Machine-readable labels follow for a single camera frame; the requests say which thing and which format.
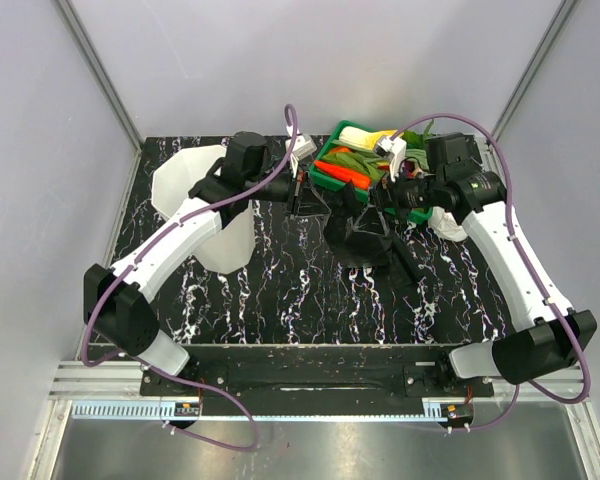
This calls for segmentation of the black trash bag roll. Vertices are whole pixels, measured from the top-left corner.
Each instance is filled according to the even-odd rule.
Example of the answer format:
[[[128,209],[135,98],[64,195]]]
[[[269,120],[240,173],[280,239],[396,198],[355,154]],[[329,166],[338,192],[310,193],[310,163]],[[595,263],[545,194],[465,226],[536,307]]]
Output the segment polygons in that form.
[[[411,251],[399,237],[391,238],[387,257],[389,279],[394,289],[415,287],[424,278]]]

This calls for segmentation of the white faceted trash bin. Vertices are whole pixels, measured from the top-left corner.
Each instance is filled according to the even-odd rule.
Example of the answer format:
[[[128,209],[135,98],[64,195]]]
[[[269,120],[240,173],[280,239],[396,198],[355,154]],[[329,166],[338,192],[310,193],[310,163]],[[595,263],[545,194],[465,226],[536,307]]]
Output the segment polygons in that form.
[[[151,203],[167,221],[180,221],[190,212],[197,211],[211,200],[191,197],[190,191],[202,180],[214,163],[226,155],[222,145],[192,147],[180,150],[160,166],[153,175]],[[213,211],[207,211],[186,221],[186,227],[194,227],[199,240],[186,249],[188,255],[208,271],[230,274],[246,266],[255,247],[255,231],[252,202],[236,203],[238,213],[214,234],[206,234],[200,228],[208,225]]]

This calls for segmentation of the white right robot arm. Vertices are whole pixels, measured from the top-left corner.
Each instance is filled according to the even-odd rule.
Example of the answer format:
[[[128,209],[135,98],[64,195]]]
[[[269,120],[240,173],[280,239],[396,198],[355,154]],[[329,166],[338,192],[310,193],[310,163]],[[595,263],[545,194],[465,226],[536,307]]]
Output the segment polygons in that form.
[[[389,173],[375,188],[373,202],[450,213],[486,260],[511,317],[513,330],[504,338],[452,350],[449,362],[434,373],[437,388],[455,396],[471,378],[500,377],[519,385],[582,364],[597,330],[595,317],[575,310],[555,287],[530,248],[502,179],[480,168],[466,136],[430,138],[428,172],[421,177],[402,174],[407,144],[397,135],[381,137],[374,150],[387,159]]]

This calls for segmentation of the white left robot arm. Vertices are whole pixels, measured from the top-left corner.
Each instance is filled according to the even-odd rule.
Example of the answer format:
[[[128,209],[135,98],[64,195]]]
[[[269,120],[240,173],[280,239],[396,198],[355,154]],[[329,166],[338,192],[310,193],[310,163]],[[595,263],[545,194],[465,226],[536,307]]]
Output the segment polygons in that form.
[[[227,275],[246,266],[255,246],[252,200],[282,183],[293,196],[298,163],[313,154],[306,135],[291,135],[272,177],[265,175],[264,137],[240,132],[226,145],[184,148],[154,173],[151,203],[164,224],[144,243],[109,267],[95,264],[84,275],[84,322],[117,350],[162,373],[173,394],[193,390],[197,372],[190,354],[160,329],[152,301],[189,257]]]

